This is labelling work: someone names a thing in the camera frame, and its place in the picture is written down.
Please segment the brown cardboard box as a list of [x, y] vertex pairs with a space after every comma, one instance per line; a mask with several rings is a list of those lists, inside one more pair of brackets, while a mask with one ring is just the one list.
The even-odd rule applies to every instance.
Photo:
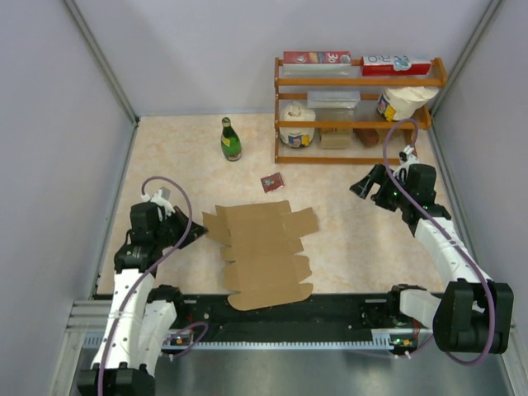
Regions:
[[215, 207], [203, 214], [207, 237], [221, 244], [224, 288], [238, 311], [305, 301], [314, 291], [302, 238], [318, 232], [311, 207], [293, 211], [287, 200]]

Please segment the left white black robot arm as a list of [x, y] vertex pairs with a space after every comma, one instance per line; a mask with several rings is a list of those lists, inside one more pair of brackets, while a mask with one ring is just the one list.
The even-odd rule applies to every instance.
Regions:
[[78, 376], [82, 395], [153, 395], [158, 355], [170, 327], [187, 316], [181, 291], [154, 284], [154, 264], [169, 249], [182, 249], [205, 235], [163, 198], [130, 209], [130, 229], [114, 256], [114, 291], [96, 356]]

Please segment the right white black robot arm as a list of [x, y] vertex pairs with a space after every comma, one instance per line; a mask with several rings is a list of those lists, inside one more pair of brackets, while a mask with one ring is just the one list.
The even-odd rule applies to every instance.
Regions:
[[436, 345], [448, 355], [502, 354], [510, 337], [512, 288], [493, 281], [469, 255], [448, 210], [435, 202], [435, 184], [436, 169], [431, 165], [413, 163], [392, 170], [379, 163], [350, 187], [380, 208], [401, 211], [445, 284], [440, 298], [405, 287], [399, 298], [385, 305], [385, 317], [397, 327], [415, 318], [432, 330]]

